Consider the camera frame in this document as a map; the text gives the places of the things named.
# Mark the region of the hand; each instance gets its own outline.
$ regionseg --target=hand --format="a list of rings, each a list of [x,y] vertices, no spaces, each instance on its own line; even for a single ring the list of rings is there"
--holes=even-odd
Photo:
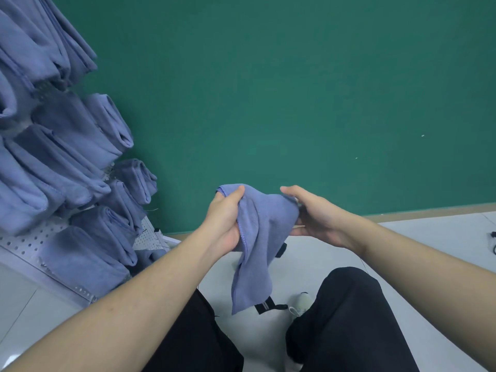
[[[290,235],[312,236],[338,247],[352,246],[342,227],[352,220],[353,214],[297,185],[281,187],[281,192],[295,197],[303,205],[296,223],[302,227],[294,228]]]
[[[212,236],[214,240],[212,247],[218,258],[233,250],[239,242],[236,218],[238,218],[238,202],[243,194],[245,187],[242,185],[227,197],[217,192],[208,207],[202,226]]]

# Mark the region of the green wall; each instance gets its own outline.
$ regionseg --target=green wall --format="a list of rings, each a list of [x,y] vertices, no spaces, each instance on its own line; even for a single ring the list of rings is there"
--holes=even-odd
[[[99,55],[150,209],[299,184],[374,214],[496,201],[496,0],[54,0]]]

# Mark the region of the black pants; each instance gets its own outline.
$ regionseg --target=black pants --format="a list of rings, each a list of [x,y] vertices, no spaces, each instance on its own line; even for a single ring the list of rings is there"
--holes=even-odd
[[[333,270],[315,303],[286,333],[302,371],[416,371],[379,282],[361,269]],[[145,371],[241,371],[243,357],[196,290]]]

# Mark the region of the right hand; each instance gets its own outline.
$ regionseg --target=right hand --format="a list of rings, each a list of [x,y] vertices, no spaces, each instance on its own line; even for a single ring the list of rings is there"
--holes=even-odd
[[[352,240],[343,227],[353,220],[353,214],[297,185],[281,187],[281,192],[295,197],[303,205],[296,223],[302,227],[294,228],[291,236],[312,236],[333,246],[352,247]]]

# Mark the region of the perforated metal shelf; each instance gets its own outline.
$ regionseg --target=perforated metal shelf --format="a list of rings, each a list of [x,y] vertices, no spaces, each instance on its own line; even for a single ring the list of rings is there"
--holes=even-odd
[[[167,248],[165,241],[154,233],[148,217],[143,219],[142,225],[143,233],[134,243],[135,250]],[[39,286],[84,307],[98,298],[82,286],[67,285],[59,280],[39,257],[40,250],[50,244],[51,237],[67,226],[67,220],[51,217],[22,236],[13,237],[0,232],[0,262]]]

